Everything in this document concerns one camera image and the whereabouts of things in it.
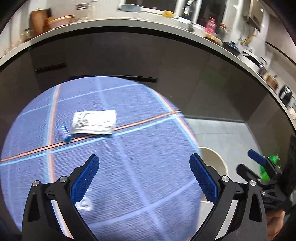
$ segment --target range hood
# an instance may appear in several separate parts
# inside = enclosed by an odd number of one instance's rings
[[[263,19],[263,8],[259,4],[258,0],[244,0],[242,8],[243,19],[260,31],[261,23]]]

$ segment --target kitchen appliance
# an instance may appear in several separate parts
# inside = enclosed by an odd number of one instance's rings
[[[284,105],[288,105],[292,97],[292,91],[289,86],[284,85],[283,88],[279,92],[279,98],[283,102]]]
[[[77,20],[93,20],[95,11],[95,6],[84,2],[76,5],[75,16]]]
[[[263,19],[263,8],[259,4],[258,0],[244,0],[242,7],[242,16],[244,21],[260,31],[262,19]]]
[[[279,83],[277,82],[277,80],[275,79],[277,77],[277,75],[275,76],[271,76],[268,75],[267,79],[265,80],[265,82],[269,85],[269,87],[275,92],[276,89],[279,86]]]
[[[264,75],[267,72],[267,69],[265,67],[265,66],[267,66],[267,62],[266,62],[266,60],[264,58],[262,58],[262,57],[260,57],[260,58],[263,59],[263,61],[265,62],[265,65],[263,65],[263,63],[260,63],[260,65],[259,65],[259,71],[258,71],[258,74],[263,79]]]
[[[239,57],[247,66],[249,66],[254,72],[259,71],[260,61],[259,58],[252,52],[244,49]]]
[[[223,48],[225,48],[227,51],[235,55],[236,57],[239,56],[240,52],[237,46],[235,45],[234,42],[224,42],[223,43]]]

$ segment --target human hand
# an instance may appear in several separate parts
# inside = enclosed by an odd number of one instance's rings
[[[271,241],[278,234],[284,225],[285,212],[283,210],[275,210],[266,213],[267,221],[267,241]]]

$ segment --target blue gripper pad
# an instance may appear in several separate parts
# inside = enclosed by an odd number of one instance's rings
[[[206,170],[206,167],[198,160],[195,154],[190,156],[189,166],[206,199],[216,204],[218,202],[218,187]]]
[[[91,159],[88,161],[88,164],[72,184],[70,199],[73,205],[83,199],[94,176],[98,172],[99,158],[96,155],[91,155]]]
[[[248,151],[248,157],[250,157],[251,159],[256,161],[261,166],[264,166],[266,164],[265,157],[261,156],[260,154],[258,154],[257,152],[255,152],[252,149]]]

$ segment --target countertop edge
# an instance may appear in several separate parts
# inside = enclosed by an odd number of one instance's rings
[[[98,20],[89,20],[84,22],[76,22],[72,23],[63,27],[59,27],[53,30],[50,30],[46,33],[43,33],[23,44],[16,47],[6,55],[0,58],[0,67],[5,64],[7,61],[9,61],[13,56],[20,53],[24,49],[42,41],[47,38],[50,38],[52,36],[56,36],[62,33],[79,30],[79,29],[85,29],[85,28],[95,28],[95,27],[106,27],[106,26],[123,26],[123,27],[135,27],[135,28],[147,28],[162,32],[167,32],[171,34],[175,34],[190,40],[193,40],[197,43],[203,44],[206,47],[209,47],[220,54],[223,54],[227,58],[231,59],[241,67],[243,67],[245,70],[247,70],[252,76],[254,76],[259,82],[261,82],[265,88],[271,93],[271,95],[274,97],[274,99],[277,100],[277,102],[280,104],[284,112],[286,113],[286,116],[289,118],[290,122],[292,123],[294,127],[294,132],[296,133],[296,124],[294,122],[293,117],[288,112],[285,105],[282,103],[280,98],[276,95],[276,93],[268,86],[268,84],[257,74],[255,73],[250,67],[248,67],[245,63],[243,63],[238,57],[231,54],[229,51],[225,50],[221,46],[195,34],[192,32],[188,32],[186,29],[182,29],[180,27],[174,26],[174,25],[167,25],[160,22],[155,22],[151,20],[146,19],[139,19],[139,18],[105,18],[105,19],[98,19]]]

